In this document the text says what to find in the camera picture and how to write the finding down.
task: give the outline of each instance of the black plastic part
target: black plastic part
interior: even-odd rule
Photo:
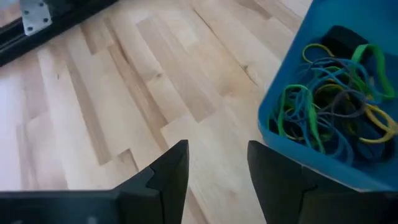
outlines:
[[[102,9],[112,5],[118,0],[89,0],[80,1],[46,1],[52,13],[52,24],[38,33],[26,36],[24,34],[22,19],[17,19],[5,27],[0,28],[0,67],[24,55],[28,51],[42,45],[56,35],[84,21]],[[73,3],[73,7],[55,9],[53,7],[63,3]]]
[[[180,141],[113,190],[0,192],[0,223],[181,223],[188,141]]]
[[[248,162],[267,224],[398,223],[398,193],[359,193],[256,141]]]
[[[369,42],[350,29],[342,26],[333,26],[322,37],[321,43],[328,47],[336,57],[351,58],[359,45],[368,44]]]

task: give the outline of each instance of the wooden floor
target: wooden floor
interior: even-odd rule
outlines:
[[[3,66],[0,190],[110,189],[189,139],[183,223],[265,223],[246,147],[309,4],[125,0]]]

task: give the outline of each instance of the blue plastic bin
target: blue plastic bin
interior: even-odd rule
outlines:
[[[354,168],[301,144],[270,132],[266,121],[282,90],[295,83],[303,48],[325,35],[335,25],[347,27],[371,44],[383,49],[386,72],[398,92],[398,1],[397,0],[314,0],[290,50],[259,108],[259,129],[273,150],[360,191],[398,189],[398,150],[387,162]],[[396,121],[398,99],[380,106]],[[398,147],[398,138],[394,137]]]

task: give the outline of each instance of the metal bracket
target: metal bracket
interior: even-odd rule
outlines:
[[[32,35],[52,24],[49,8],[42,0],[20,0],[25,35]]]

